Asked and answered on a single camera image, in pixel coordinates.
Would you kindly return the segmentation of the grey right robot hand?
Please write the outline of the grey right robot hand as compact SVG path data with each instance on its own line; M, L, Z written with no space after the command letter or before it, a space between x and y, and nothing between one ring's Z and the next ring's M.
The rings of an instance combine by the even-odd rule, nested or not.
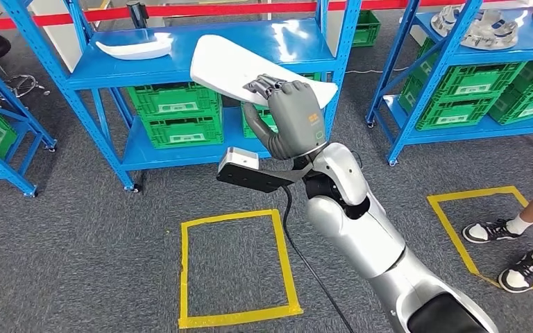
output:
M247 124L277 160L290 160L326 144L325 119L309 84L285 81L266 74L247 83L244 89L265 98L278 131L272 131L252 103L244 104Z

